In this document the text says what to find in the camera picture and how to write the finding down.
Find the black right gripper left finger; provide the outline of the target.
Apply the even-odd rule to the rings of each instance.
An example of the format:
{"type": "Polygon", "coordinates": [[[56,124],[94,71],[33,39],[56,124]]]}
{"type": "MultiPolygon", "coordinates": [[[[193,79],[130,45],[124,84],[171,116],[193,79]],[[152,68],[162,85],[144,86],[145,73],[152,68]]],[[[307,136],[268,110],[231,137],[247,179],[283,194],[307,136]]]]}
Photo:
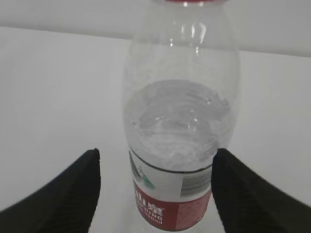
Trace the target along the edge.
{"type": "Polygon", "coordinates": [[[100,153],[86,151],[48,184],[0,213],[2,233],[87,233],[101,191],[100,153]]]}

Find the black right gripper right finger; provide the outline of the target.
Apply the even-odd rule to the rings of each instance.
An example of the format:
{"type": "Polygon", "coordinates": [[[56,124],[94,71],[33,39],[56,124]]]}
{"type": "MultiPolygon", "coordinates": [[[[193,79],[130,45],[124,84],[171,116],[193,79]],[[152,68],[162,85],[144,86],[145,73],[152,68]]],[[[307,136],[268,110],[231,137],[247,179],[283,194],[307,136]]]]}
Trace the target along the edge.
{"type": "Polygon", "coordinates": [[[311,208],[276,188],[226,149],[213,158],[211,189],[227,233],[309,233],[311,208]]]}

